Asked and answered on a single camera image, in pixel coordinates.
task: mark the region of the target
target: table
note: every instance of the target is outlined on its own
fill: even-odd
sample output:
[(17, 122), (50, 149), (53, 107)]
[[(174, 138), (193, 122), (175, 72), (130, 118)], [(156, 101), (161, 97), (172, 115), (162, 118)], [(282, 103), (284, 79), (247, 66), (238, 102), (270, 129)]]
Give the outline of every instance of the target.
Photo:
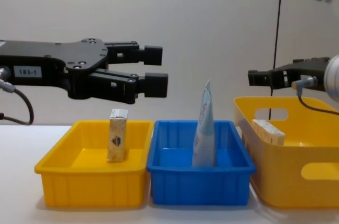
[(262, 205), (253, 190), (246, 207), (172, 206), (139, 209), (47, 208), (34, 165), (69, 126), (0, 126), (1, 223), (339, 223), (338, 210), (276, 210)]

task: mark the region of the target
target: yellow bin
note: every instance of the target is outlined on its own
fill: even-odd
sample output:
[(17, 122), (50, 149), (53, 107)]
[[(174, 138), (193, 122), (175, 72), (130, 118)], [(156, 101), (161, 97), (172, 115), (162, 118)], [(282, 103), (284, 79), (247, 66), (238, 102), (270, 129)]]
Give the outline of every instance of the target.
[[(307, 104), (334, 110), (314, 98)], [(256, 164), (251, 184), (266, 204), (278, 208), (339, 207), (339, 116), (301, 105), (297, 97), (238, 97), (235, 123)], [(251, 126), (259, 109), (286, 109), (286, 120), (270, 122), (286, 134), (283, 146), (263, 141)]]
[(49, 207), (137, 207), (154, 123), (127, 121), (125, 161), (106, 161), (109, 121), (80, 121), (35, 166)]

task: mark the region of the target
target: cable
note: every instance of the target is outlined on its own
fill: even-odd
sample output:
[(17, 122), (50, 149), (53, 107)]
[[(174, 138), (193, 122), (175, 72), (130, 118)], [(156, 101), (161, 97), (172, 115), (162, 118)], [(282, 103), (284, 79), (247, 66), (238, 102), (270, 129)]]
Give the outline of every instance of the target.
[(311, 110), (314, 110), (314, 111), (318, 111), (318, 112), (323, 112), (323, 113), (328, 113), (328, 114), (335, 114), (335, 115), (339, 115), (339, 112), (335, 112), (335, 111), (331, 111), (331, 110), (326, 110), (326, 109), (318, 109), (316, 107), (312, 107), (312, 106), (309, 106), (307, 105), (301, 98), (301, 96), (298, 96), (298, 99), (299, 99), (299, 102), (307, 107), (308, 109), (311, 109)]
[[(276, 20), (273, 69), (275, 69), (276, 50), (277, 50), (277, 47), (278, 47), (278, 34), (279, 34), (279, 23), (280, 23), (280, 8), (281, 8), (281, 0), (279, 0), (279, 3), (278, 3), (278, 18)], [(270, 109), (270, 112), (269, 112), (269, 120), (271, 119), (271, 113), (272, 113), (272, 109)]]
[(29, 113), (30, 113), (30, 120), (28, 122), (24, 122), (24, 121), (21, 121), (21, 120), (16, 119), (16, 118), (6, 117), (3, 113), (0, 113), (0, 120), (7, 120), (7, 121), (11, 121), (11, 122), (16, 122), (16, 123), (19, 123), (19, 124), (22, 124), (22, 125), (31, 125), (34, 121), (34, 111), (33, 111), (33, 107), (32, 107), (31, 102), (26, 97), (26, 95), (24, 95), (18, 89), (15, 89), (14, 93), (19, 95), (24, 100), (24, 102), (26, 103), (28, 110), (29, 110)]

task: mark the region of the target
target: bin handle hole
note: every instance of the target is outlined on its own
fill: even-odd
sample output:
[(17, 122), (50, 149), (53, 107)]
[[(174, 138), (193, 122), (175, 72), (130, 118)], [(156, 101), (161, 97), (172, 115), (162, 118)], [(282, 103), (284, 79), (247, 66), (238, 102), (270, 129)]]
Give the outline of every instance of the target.
[(339, 180), (339, 163), (308, 163), (301, 169), (302, 178), (313, 180)]
[[(258, 109), (255, 112), (256, 119), (269, 119), (270, 109)], [(271, 120), (280, 120), (284, 121), (288, 118), (288, 111), (287, 109), (271, 109)]]

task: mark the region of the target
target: cardboard box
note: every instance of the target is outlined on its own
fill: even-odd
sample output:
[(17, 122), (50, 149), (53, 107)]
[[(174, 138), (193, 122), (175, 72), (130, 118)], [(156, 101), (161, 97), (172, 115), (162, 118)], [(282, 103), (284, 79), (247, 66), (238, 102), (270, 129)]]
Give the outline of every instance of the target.
[(266, 142), (283, 146), (285, 133), (266, 120), (253, 119), (252, 126), (255, 132)]
[(113, 109), (107, 150), (108, 162), (122, 162), (125, 153), (125, 134), (128, 110)]

